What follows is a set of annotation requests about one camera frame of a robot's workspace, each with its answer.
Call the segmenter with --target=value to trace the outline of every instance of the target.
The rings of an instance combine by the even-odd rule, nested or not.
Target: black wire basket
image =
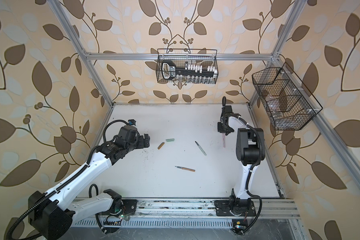
[[[216,84],[219,75],[217,50],[159,48],[156,76],[158,83]]]
[[[284,63],[281,68],[270,67],[252,74],[254,88],[275,130],[301,130],[323,108],[297,74],[301,86],[292,82],[289,77],[292,73]],[[303,91],[318,106],[312,106]]]

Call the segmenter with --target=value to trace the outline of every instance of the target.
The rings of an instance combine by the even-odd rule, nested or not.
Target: wallpaper
[[[108,110],[48,4],[0,0],[0,239],[84,162]],[[27,220],[14,238],[33,235]]]
[[[360,0],[308,0],[281,59],[360,161]],[[254,111],[312,240],[360,239],[360,190],[314,123],[275,131],[259,101]]]
[[[360,0],[308,1],[281,59],[360,161]]]
[[[115,103],[246,103],[254,87],[251,75],[262,61],[219,61],[216,84],[157,82],[155,61],[98,60],[95,65]]]
[[[275,131],[262,104],[254,113],[286,197],[298,206],[311,239],[360,240],[360,190],[314,123]]]
[[[292,0],[60,0],[87,52],[271,53]]]

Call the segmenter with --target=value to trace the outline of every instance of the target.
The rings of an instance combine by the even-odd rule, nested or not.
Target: aluminum frame
[[[48,0],[49,7],[51,8],[52,12],[56,15],[56,18],[60,22],[62,28],[66,32],[68,38],[71,40],[73,47],[75,48],[77,54],[81,58],[86,69],[89,71],[95,85],[99,89],[100,93],[104,97],[105,102],[108,106],[113,105],[112,98],[110,97],[106,87],[104,86],[103,82],[101,81],[94,65],[91,63],[91,60],[87,59],[85,56],[86,51],[84,47],[81,45],[80,39],[77,37],[75,30],[73,29],[71,23],[69,22],[67,16],[65,15],[61,4],[58,0]]]

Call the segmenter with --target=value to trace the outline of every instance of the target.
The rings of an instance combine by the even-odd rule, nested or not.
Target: black cable
[[[89,198],[92,197],[92,187],[95,187],[95,189],[96,189],[96,196],[99,194],[99,188],[97,187],[97,185],[96,185],[96,184],[92,184],[91,186],[89,186],[89,192],[88,192]],[[107,230],[101,225],[101,222],[100,222],[100,219],[99,219],[99,214],[96,213],[96,214],[95,214],[95,217],[96,217],[97,225],[99,226],[100,230],[101,230],[104,234],[107,234]]]
[[[106,125],[106,127],[104,128],[104,131],[103,131],[103,142],[106,142],[106,130],[107,130],[107,128],[108,128],[109,126],[111,126],[112,124],[114,124],[115,122],[123,122],[123,123],[125,123],[125,125],[129,125],[128,122],[126,122],[126,121],[124,121],[124,120],[120,120],[120,119],[108,123],[108,124]]]
[[[7,240],[15,240],[14,238],[12,238],[12,234],[13,231],[15,230],[15,228],[20,224],[21,221],[24,220],[24,218],[26,216],[28,216],[33,210],[35,210],[39,205],[41,205],[44,201],[46,201],[47,199],[49,199],[50,197],[52,197],[55,193],[59,192],[62,188],[64,188],[67,184],[69,184],[70,182],[72,182],[75,178],[77,178],[83,171],[85,171],[87,169],[87,167],[89,166],[89,163],[91,162],[92,159],[92,155],[94,153],[94,151],[96,150],[98,146],[94,147],[88,156],[87,159],[87,164],[84,165],[75,175],[73,175],[71,178],[69,178],[68,180],[66,180],[65,182],[63,182],[61,185],[59,185],[59,187],[56,190],[53,190],[52,192],[48,193],[47,195],[45,195],[42,199],[40,199],[38,202],[36,202],[32,207],[30,207],[28,210],[26,210],[10,227],[10,229],[8,230],[7,234],[6,234],[6,239]],[[22,238],[22,239],[17,239],[17,240],[32,240],[32,239],[36,239],[38,237],[41,237],[42,234],[38,233],[36,235],[30,236],[30,237],[26,237],[26,238]]]

